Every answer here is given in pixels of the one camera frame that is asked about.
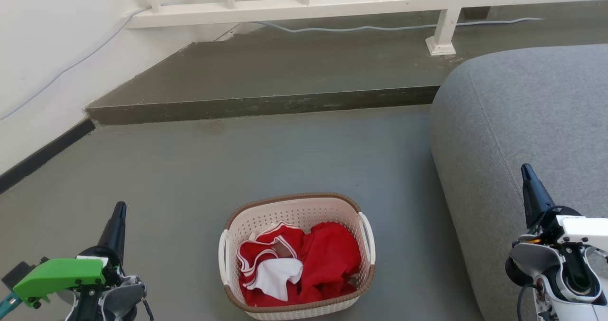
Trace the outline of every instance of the white railing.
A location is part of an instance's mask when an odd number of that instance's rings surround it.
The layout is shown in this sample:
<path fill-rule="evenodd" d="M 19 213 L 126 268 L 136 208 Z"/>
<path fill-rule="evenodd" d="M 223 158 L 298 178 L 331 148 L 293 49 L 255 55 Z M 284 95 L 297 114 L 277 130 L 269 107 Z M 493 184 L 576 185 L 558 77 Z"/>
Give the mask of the white railing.
<path fill-rule="evenodd" d="M 131 19 L 128 28 L 172 25 L 256 22 L 325 18 L 389 12 L 441 10 L 435 35 L 426 39 L 431 55 L 455 54 L 452 35 L 462 8 L 584 0 L 226 0 L 226 3 L 161 5 L 148 0 L 151 9 Z"/>

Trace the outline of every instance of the gray floor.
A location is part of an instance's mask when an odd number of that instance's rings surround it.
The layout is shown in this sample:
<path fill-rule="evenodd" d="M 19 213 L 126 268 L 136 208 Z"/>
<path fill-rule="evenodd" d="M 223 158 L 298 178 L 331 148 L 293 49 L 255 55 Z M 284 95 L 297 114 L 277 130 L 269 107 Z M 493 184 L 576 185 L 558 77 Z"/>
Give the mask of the gray floor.
<path fill-rule="evenodd" d="M 608 43 L 606 1 L 492 7 L 488 20 L 545 20 L 457 27 L 456 55 L 431 57 L 434 29 L 291 34 L 264 27 L 193 44 L 89 107 L 164 104 L 440 85 L 467 59 L 497 51 Z M 279 21 L 298 29 L 436 24 L 439 11 Z"/>
<path fill-rule="evenodd" d="M 354 307 L 317 320 L 480 321 L 427 123 L 419 105 L 98 129 L 0 195 L 0 273 L 93 245 L 124 200 L 125 268 L 148 284 L 156 319 L 245 321 L 217 269 L 228 216 L 259 198 L 336 191 L 369 217 L 376 278 Z M 65 317 L 51 299 L 6 320 Z"/>

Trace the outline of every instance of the brown basket rim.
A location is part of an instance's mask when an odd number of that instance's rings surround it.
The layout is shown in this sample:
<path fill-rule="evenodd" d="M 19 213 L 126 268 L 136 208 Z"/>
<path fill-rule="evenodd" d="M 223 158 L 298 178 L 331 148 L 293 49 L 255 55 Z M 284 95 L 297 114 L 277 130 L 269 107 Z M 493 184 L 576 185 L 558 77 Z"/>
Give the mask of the brown basket rim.
<path fill-rule="evenodd" d="M 343 201 L 347 202 L 350 206 L 352 206 L 352 209 L 354 209 L 357 213 L 361 212 L 361 209 L 359 208 L 359 206 L 351 198 L 349 198 L 348 196 L 339 194 L 339 193 L 304 193 L 304 194 L 283 195 L 283 196 L 277 196 L 275 198 L 266 198 L 264 200 L 251 202 L 249 204 L 242 206 L 237 211 L 232 213 L 232 215 L 228 219 L 228 222 L 226 222 L 225 229 L 226 230 L 230 229 L 232 222 L 237 217 L 237 215 L 239 215 L 242 211 L 245 211 L 245 210 L 253 208 L 253 207 L 262 206 L 265 204 L 271 204 L 273 202 L 280 202 L 280 201 L 287 201 L 287 200 L 299 200 L 302 198 L 339 198 L 340 200 L 343 200 Z M 371 281 L 374 278 L 374 273 L 376 273 L 376 265 L 372 264 L 372 265 L 370 265 L 369 273 L 367 275 L 367 280 L 365 280 L 365 282 L 363 282 L 361 287 L 359 289 L 357 289 L 357 291 L 355 291 L 354 293 L 336 297 L 334 299 L 328 299 L 328 300 L 305 303 L 305 304 L 294 304 L 292 306 L 253 307 L 253 306 L 249 306 L 249 305 L 239 301 L 236 298 L 236 296 L 232 293 L 232 290 L 230 289 L 230 286 L 228 284 L 224 285 L 224 291 L 226 291 L 226 295 L 228 296 L 228 299 L 230 299 L 230 301 L 235 306 L 237 306 L 238 308 L 241 308 L 245 312 L 252 312 L 252 313 L 297 312 L 300 310 L 309 310 L 309 309 L 313 309 L 313 308 L 320 308 L 320 307 L 330 306 L 332 304 L 337 304 L 337 303 L 345 302 L 348 300 L 356 299 L 357 297 L 363 295 L 363 293 L 369 288 L 369 286 L 371 285 Z"/>

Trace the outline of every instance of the laundry basket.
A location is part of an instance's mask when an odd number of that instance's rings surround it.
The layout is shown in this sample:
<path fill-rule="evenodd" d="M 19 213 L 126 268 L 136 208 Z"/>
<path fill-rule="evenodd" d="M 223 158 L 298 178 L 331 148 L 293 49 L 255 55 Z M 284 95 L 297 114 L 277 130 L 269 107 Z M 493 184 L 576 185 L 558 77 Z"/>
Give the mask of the laundry basket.
<path fill-rule="evenodd" d="M 357 239 L 361 252 L 361 266 L 355 284 L 357 291 L 335 299 L 292 306 L 247 305 L 238 286 L 237 246 L 247 240 L 252 232 L 280 221 L 296 225 L 307 233 L 313 226 L 327 221 L 339 222 L 348 228 Z M 338 312 L 352 306 L 374 277 L 376 246 L 369 221 L 350 198 L 335 193 L 287 195 L 252 202 L 231 215 L 219 239 L 218 260 L 226 295 L 237 307 L 258 320 L 294 320 Z"/>

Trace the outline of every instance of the white basket handle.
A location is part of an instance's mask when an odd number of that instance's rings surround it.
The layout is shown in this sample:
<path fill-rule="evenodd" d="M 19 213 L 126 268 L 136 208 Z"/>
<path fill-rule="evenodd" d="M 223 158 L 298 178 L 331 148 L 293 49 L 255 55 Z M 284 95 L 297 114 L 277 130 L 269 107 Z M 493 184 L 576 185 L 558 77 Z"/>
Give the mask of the white basket handle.
<path fill-rule="evenodd" d="M 228 263 L 228 230 L 224 230 L 222 235 L 219 237 L 219 248 L 218 248 L 218 263 L 219 263 L 219 277 L 222 279 L 222 283 L 224 285 L 228 285 L 228 267 L 226 267 L 226 263 Z"/>
<path fill-rule="evenodd" d="M 374 265 L 374 263 L 376 263 L 376 243 L 374 243 L 374 233 L 371 231 L 370 222 L 367 220 L 365 214 L 363 214 L 363 212 L 359 212 L 359 217 L 361 217 L 361 221 L 365 227 L 365 232 L 363 232 L 363 236 L 365 237 L 365 241 L 363 241 L 365 251 L 369 254 L 370 264 Z"/>

